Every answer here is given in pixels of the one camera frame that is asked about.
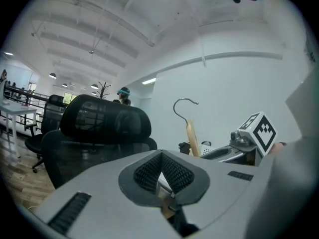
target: fluorescent light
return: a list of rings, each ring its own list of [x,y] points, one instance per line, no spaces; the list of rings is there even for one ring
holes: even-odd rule
[[[156,81],[156,78],[150,79],[150,80],[145,81],[145,82],[142,82],[142,83],[145,85],[145,84],[148,84],[148,83],[152,83],[152,82],[154,82],[154,81]]]

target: table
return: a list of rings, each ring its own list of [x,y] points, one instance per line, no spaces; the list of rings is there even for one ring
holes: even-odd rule
[[[18,144],[16,140],[16,123],[15,123],[15,116],[17,115],[25,115],[25,114],[33,114],[33,121],[36,122],[36,109],[28,108],[24,109],[21,107],[20,103],[13,102],[11,100],[3,100],[0,103],[0,110],[6,113],[6,132],[9,132],[9,119],[8,115],[12,115],[12,134],[13,134],[13,142],[15,145],[15,152],[17,157],[20,157],[18,152]]]

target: chair backrest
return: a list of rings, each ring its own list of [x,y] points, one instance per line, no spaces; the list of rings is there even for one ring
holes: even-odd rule
[[[44,106],[44,113],[41,125],[41,133],[46,134],[49,131],[60,128],[60,122],[64,113],[63,97],[52,95]]]
[[[55,188],[97,164],[157,149],[142,110],[88,95],[69,104],[60,129],[47,133],[41,142]]]
[[[66,136],[104,144],[139,142],[152,132],[149,117],[141,109],[89,95],[72,101],[60,127]]]

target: window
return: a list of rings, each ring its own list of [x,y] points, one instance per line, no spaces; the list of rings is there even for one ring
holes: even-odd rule
[[[34,90],[34,91],[35,91],[35,88],[36,88],[36,84],[29,82],[29,85],[28,85],[28,89],[27,89],[27,90],[31,90],[31,91]]]
[[[65,104],[69,104],[71,103],[71,101],[73,101],[73,99],[76,98],[76,95],[73,95],[73,94],[70,94],[70,93],[64,93],[64,99],[63,99],[63,102]]]

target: vent grille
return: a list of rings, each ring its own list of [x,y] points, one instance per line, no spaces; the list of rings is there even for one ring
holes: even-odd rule
[[[65,235],[90,198],[91,196],[86,193],[76,193],[48,225],[60,234]]]
[[[246,180],[246,181],[251,181],[252,178],[254,177],[254,175],[246,174],[246,173],[240,173],[240,172],[236,172],[236,171],[231,171],[231,172],[228,173],[228,175],[230,175],[232,177],[236,177],[238,179]]]

